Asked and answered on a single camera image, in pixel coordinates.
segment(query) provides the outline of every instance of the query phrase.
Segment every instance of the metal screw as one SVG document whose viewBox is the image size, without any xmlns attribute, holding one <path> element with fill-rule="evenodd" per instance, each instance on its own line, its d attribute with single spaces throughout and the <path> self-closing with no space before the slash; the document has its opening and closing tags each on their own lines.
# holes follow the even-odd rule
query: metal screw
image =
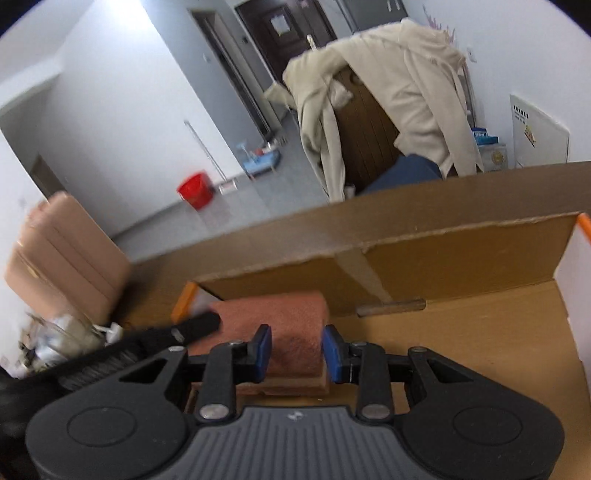
<svg viewBox="0 0 591 480">
<path fill-rule="evenodd" d="M 170 330 L 170 333 L 172 334 L 172 336 L 174 337 L 174 339 L 177 342 L 180 342 L 180 343 L 184 342 L 184 336 L 181 332 L 178 331 L 178 329 L 173 328 L 172 330 Z"/>
<path fill-rule="evenodd" d="M 229 413 L 230 409 L 221 403 L 210 403 L 199 410 L 199 414 L 206 420 L 225 419 Z"/>
<path fill-rule="evenodd" d="M 383 420 L 390 415 L 390 409 L 380 403 L 370 403 L 361 409 L 361 415 L 369 420 Z"/>
</svg>

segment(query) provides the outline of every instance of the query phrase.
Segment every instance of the white board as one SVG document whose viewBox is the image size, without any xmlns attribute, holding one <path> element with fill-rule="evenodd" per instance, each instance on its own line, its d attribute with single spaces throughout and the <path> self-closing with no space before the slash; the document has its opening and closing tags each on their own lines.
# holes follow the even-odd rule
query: white board
<svg viewBox="0 0 591 480">
<path fill-rule="evenodd" d="M 518 168 L 566 163 L 569 132 L 528 102 L 511 95 L 513 144 Z"/>
</svg>

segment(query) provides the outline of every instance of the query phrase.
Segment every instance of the door handle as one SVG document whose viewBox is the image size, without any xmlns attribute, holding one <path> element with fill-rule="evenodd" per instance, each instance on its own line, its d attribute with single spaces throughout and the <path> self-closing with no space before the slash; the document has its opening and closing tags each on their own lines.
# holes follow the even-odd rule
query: door handle
<svg viewBox="0 0 591 480">
<path fill-rule="evenodd" d="M 306 40 L 308 41 L 308 45 L 312 50 L 317 50 L 318 47 L 316 46 L 316 42 L 314 41 L 314 37 L 312 35 L 306 35 Z"/>
</svg>

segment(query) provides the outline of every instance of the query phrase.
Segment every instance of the gray tile floor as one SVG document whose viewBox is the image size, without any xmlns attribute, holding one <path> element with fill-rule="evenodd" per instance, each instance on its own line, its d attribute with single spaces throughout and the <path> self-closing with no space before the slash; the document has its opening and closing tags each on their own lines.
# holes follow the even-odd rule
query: gray tile floor
<svg viewBox="0 0 591 480">
<path fill-rule="evenodd" d="M 246 177 L 238 190 L 217 194 L 196 212 L 184 202 L 161 212 L 113 240 L 133 262 L 194 244 L 294 212 L 325 205 L 328 200 L 301 146 L 296 120 L 283 122 L 288 140 L 281 147 L 276 171 L 263 173 L 254 181 Z"/>
</svg>

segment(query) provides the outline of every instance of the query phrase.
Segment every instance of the beige suitcase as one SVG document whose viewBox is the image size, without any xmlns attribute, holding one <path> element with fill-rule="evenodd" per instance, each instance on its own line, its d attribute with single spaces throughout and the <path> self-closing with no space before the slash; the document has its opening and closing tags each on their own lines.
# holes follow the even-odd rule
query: beige suitcase
<svg viewBox="0 0 591 480">
<path fill-rule="evenodd" d="M 74 197 L 60 192 L 29 215 L 5 280 L 42 318 L 73 313 L 102 325 L 130 273 L 123 252 Z"/>
</svg>

